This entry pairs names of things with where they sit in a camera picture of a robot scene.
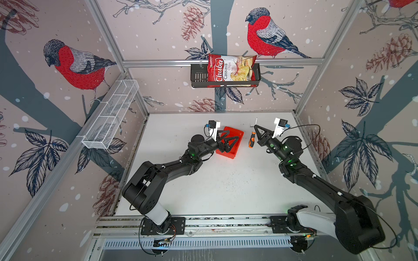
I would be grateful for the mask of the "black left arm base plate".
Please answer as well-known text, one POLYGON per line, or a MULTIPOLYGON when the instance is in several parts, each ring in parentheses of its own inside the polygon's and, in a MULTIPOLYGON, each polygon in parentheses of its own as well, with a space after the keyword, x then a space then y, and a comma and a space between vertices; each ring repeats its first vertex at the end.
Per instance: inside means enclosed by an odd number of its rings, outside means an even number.
POLYGON ((185 217, 169 216, 161 225, 155 224, 151 219, 145 217, 140 226, 141 236, 174 236, 184 235, 186 227, 185 217))

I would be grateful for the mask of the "red cassava chips bag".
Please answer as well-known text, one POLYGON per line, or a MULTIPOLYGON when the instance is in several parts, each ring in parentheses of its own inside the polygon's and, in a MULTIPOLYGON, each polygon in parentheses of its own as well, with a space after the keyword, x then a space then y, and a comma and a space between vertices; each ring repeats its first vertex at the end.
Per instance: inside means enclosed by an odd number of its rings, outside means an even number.
POLYGON ((215 68, 225 69, 226 72, 232 72, 233 80, 250 80, 249 74, 252 74, 257 56, 227 56, 209 54, 208 56, 208 72, 212 73, 215 68))

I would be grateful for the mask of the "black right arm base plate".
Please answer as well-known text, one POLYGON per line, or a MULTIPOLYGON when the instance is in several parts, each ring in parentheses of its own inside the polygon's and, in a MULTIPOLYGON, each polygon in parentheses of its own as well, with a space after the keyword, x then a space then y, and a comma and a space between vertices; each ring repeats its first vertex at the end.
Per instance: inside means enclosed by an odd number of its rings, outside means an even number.
POLYGON ((268 225, 274 234, 290 233, 290 249, 305 254, 317 237, 317 230, 302 226, 293 215, 271 216, 268 225))

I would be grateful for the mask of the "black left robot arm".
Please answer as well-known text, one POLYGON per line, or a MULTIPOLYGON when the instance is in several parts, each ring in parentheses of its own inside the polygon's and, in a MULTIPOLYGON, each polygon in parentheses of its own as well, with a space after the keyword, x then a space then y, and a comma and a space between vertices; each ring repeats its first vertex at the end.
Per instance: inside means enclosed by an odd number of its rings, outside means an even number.
POLYGON ((197 172, 205 156, 216 151, 229 153, 238 146, 239 136, 229 136, 229 130, 218 130, 213 138, 194 135, 185 153, 176 161, 163 164, 144 162, 125 184, 122 197, 134 210, 150 219, 164 232, 171 225, 171 214, 158 202, 166 183, 197 172))

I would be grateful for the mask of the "orange black screwdriver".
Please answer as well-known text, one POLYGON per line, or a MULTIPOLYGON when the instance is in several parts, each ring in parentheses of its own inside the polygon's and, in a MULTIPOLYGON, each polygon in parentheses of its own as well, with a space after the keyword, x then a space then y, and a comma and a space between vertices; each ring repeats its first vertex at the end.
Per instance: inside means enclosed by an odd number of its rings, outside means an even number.
POLYGON ((254 125, 251 126, 252 130, 251 130, 251 136, 250 136, 250 139, 249 139, 249 148, 251 148, 251 149, 254 147, 254 144, 255 144, 256 132, 255 132, 254 126, 257 125, 257 121, 258 121, 258 119, 256 118, 254 125))

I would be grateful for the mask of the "red plastic bin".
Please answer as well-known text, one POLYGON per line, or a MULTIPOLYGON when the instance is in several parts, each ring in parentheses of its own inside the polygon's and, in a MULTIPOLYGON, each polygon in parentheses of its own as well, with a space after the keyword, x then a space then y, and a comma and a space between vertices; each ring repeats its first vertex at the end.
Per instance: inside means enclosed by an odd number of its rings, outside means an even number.
POLYGON ((224 151, 221 152, 220 150, 217 150, 216 154, 235 159, 243 136, 244 131, 232 127, 224 127, 219 136, 220 138, 223 138, 221 145, 224 145, 224 151))

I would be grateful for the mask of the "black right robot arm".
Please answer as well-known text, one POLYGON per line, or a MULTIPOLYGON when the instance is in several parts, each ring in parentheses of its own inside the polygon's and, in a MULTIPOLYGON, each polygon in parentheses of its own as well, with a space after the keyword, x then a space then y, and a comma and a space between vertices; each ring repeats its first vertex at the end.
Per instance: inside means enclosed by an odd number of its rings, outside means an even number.
POLYGON ((281 142, 269 129, 255 125, 254 130, 258 144, 279 159, 283 177, 310 192, 331 210, 330 213, 317 212, 303 204, 292 207, 286 218, 291 232, 303 228, 323 232, 337 239, 352 254, 359 254, 385 240, 379 216, 367 197, 340 190, 299 160, 303 153, 299 137, 289 137, 281 142))

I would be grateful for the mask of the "aluminium front rail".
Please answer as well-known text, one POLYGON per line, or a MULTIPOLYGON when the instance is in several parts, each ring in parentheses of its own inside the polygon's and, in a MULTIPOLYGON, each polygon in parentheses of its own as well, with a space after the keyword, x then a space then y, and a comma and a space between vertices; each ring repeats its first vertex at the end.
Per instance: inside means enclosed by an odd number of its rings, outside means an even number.
POLYGON ((142 216, 103 217, 93 233, 98 250, 206 250, 294 248, 306 250, 319 235, 312 228, 291 232, 286 216, 186 215, 173 216, 167 232, 158 232, 142 216))

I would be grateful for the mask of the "black wall basket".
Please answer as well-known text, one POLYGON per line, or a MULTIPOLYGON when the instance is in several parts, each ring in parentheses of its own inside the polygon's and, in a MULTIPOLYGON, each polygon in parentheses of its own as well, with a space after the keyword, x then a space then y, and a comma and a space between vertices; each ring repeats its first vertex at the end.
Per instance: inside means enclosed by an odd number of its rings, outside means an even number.
POLYGON ((260 65, 256 63, 253 66, 252 74, 249 74, 250 80, 233 80, 232 75, 232 72, 217 68, 210 73, 208 72, 208 63, 192 64, 190 81, 194 88, 257 87, 261 81, 260 65))

